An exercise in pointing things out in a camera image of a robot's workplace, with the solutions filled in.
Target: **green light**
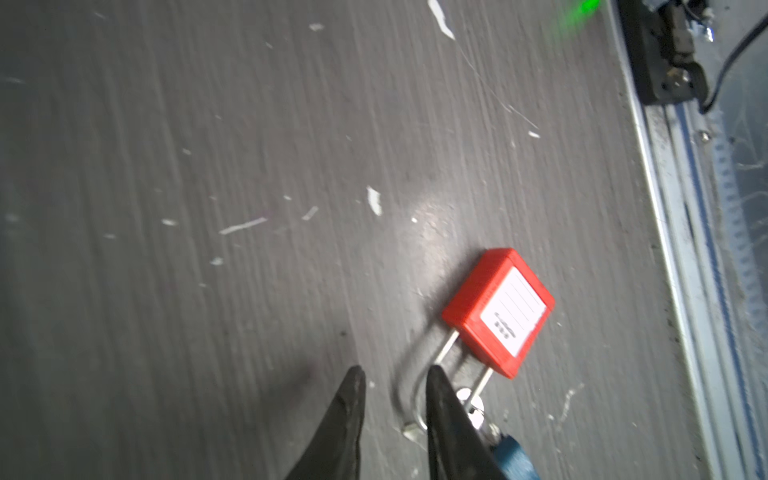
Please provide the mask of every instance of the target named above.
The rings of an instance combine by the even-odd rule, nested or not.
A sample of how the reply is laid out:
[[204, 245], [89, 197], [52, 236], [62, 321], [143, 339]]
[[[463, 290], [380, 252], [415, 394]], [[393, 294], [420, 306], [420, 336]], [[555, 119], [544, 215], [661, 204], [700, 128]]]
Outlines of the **green light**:
[[551, 30], [551, 40], [559, 43], [565, 37], [576, 32], [600, 8], [600, 0], [584, 0], [576, 4], [555, 22]]
[[565, 15], [562, 22], [564, 27], [574, 27], [587, 21], [600, 6], [600, 0], [584, 0]]

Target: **debris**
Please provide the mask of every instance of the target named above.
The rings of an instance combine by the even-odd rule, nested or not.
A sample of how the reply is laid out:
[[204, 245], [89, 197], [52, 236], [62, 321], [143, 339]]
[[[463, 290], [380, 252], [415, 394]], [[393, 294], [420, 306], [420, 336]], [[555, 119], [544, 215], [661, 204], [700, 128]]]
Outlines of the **debris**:
[[223, 230], [219, 230], [219, 235], [229, 235], [230, 233], [237, 232], [238, 230], [245, 230], [247, 228], [255, 227], [259, 223], [266, 222], [266, 218], [259, 217], [255, 220], [251, 220], [250, 222], [241, 223], [240, 225], [233, 225], [232, 227], [227, 227]]
[[453, 35], [453, 32], [445, 24], [445, 13], [443, 13], [442, 7], [437, 0], [429, 0], [427, 5], [429, 5], [429, 9], [432, 10], [432, 14], [435, 16], [435, 20], [437, 20], [437, 25], [440, 27], [440, 31], [451, 40], [455, 40], [456, 37]]
[[368, 186], [368, 205], [370, 205], [371, 210], [378, 217], [382, 216], [381, 197], [382, 195], [379, 192], [373, 190], [370, 185]]
[[319, 210], [318, 207], [310, 208], [310, 211], [306, 212], [306, 214], [304, 214], [304, 216], [301, 217], [301, 220], [309, 220], [310, 218], [315, 216], [318, 210]]

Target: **white paint fleck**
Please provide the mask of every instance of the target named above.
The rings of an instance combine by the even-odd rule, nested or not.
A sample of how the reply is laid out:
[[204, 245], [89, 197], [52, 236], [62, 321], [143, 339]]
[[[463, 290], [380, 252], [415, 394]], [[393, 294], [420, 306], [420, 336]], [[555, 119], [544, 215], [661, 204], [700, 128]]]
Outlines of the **white paint fleck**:
[[442, 12], [442, 7], [437, 0], [428, 0], [427, 5], [429, 5], [429, 9], [432, 10], [432, 14], [435, 16], [435, 20], [437, 20], [437, 25], [439, 25], [440, 31], [448, 38], [455, 40], [456, 37], [453, 35], [453, 32], [445, 24], [445, 13]]
[[579, 383], [578, 387], [575, 389], [568, 390], [568, 393], [565, 394], [565, 403], [563, 404], [563, 412], [560, 414], [560, 419], [558, 420], [558, 423], [560, 425], [565, 422], [565, 419], [568, 417], [568, 412], [571, 410], [571, 399], [574, 395], [576, 395], [576, 392], [584, 388], [584, 383]]
[[233, 225], [223, 230], [219, 230], [219, 235], [229, 235], [230, 233], [237, 232], [238, 230], [245, 230], [247, 228], [255, 227], [259, 223], [264, 223], [264, 222], [266, 222], [266, 218], [259, 217], [255, 220], [251, 220], [250, 222], [240, 223], [239, 225]]
[[27, 83], [18, 77], [0, 77], [0, 80], [6, 84], [24, 85]]
[[310, 218], [315, 216], [318, 210], [319, 208], [313, 206], [312, 208], [310, 208], [310, 211], [306, 212], [306, 214], [304, 214], [304, 216], [301, 217], [301, 220], [309, 220]]
[[370, 205], [371, 210], [373, 210], [373, 213], [375, 213], [378, 217], [382, 216], [381, 198], [382, 198], [382, 195], [376, 190], [373, 190], [369, 185], [368, 186], [368, 205]]

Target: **red padlock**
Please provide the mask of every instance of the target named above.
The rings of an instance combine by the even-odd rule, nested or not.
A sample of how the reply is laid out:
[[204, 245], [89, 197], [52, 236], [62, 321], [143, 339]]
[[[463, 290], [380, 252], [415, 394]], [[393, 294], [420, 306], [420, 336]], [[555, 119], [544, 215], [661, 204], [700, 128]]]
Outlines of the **red padlock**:
[[554, 297], [512, 248], [483, 253], [442, 312], [485, 365], [513, 379], [545, 320]]

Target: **padlock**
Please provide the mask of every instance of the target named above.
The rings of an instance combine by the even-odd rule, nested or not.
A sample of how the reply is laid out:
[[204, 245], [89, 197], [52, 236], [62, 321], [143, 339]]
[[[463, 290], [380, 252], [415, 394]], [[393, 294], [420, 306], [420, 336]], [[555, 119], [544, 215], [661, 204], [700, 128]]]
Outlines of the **padlock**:
[[[554, 297], [519, 253], [512, 248], [486, 250], [442, 312], [453, 328], [430, 365], [441, 363], [459, 337], [485, 364], [464, 401], [469, 413], [494, 371], [509, 379], [517, 375], [553, 309]], [[426, 430], [416, 398], [423, 379], [420, 376], [414, 388], [412, 410], [415, 424]], [[408, 436], [413, 426], [406, 425], [403, 434]]]

